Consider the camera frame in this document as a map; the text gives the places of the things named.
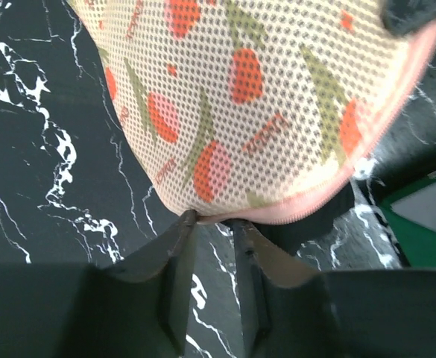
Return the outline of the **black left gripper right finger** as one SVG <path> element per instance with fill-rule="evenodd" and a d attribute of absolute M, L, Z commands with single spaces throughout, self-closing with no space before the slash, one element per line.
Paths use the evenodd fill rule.
<path fill-rule="evenodd" d="M 320 271 L 229 226 L 246 357 L 436 357 L 436 269 Z"/>

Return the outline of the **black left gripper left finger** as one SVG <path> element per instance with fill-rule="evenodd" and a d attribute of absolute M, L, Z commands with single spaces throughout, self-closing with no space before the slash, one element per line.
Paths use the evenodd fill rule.
<path fill-rule="evenodd" d="M 197 223 L 164 233 L 106 268 L 0 263 L 0 357 L 181 357 Z"/>

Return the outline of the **pink floral mesh laundry bag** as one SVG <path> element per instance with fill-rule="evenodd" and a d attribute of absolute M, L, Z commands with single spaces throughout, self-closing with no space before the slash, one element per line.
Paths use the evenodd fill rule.
<path fill-rule="evenodd" d="M 320 209 L 436 52 L 436 1 L 72 1 L 162 203 L 204 221 Z"/>

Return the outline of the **black bra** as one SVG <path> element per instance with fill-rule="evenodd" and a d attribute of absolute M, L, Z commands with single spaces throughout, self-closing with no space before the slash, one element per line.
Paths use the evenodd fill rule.
<path fill-rule="evenodd" d="M 436 1 L 384 1 L 380 19 L 389 34 L 400 38 L 417 32 L 436 19 Z M 334 220 L 354 205 L 355 195 L 348 182 L 319 210 L 303 219 L 281 225 L 255 223 L 254 226 L 272 243 L 289 254 L 294 254 L 301 242 L 330 232 Z"/>

